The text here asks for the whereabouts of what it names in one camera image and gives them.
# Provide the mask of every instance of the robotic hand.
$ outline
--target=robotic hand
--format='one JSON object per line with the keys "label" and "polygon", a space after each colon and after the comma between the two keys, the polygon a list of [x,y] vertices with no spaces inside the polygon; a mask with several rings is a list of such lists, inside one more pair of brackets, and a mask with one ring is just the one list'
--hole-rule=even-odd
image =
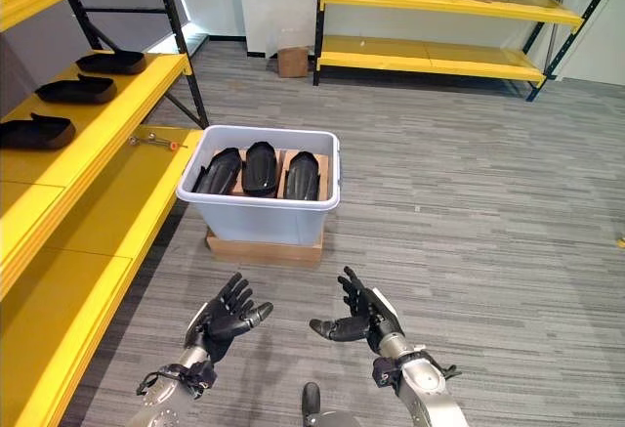
{"label": "robotic hand", "polygon": [[254,308],[252,289],[236,273],[188,325],[185,349],[177,363],[149,373],[137,389],[144,406],[127,427],[178,425],[180,414],[217,380],[215,363],[226,355],[234,337],[258,326],[273,310],[266,302]]}
{"label": "robotic hand", "polygon": [[349,279],[339,276],[338,281],[347,293],[343,301],[352,316],[311,320],[312,330],[331,341],[366,339],[381,356],[373,363],[373,379],[380,388],[394,388],[415,427],[468,427],[446,389],[445,381],[460,374],[456,366],[443,368],[425,346],[409,346],[391,303],[377,288],[365,287],[352,269],[344,271]]}

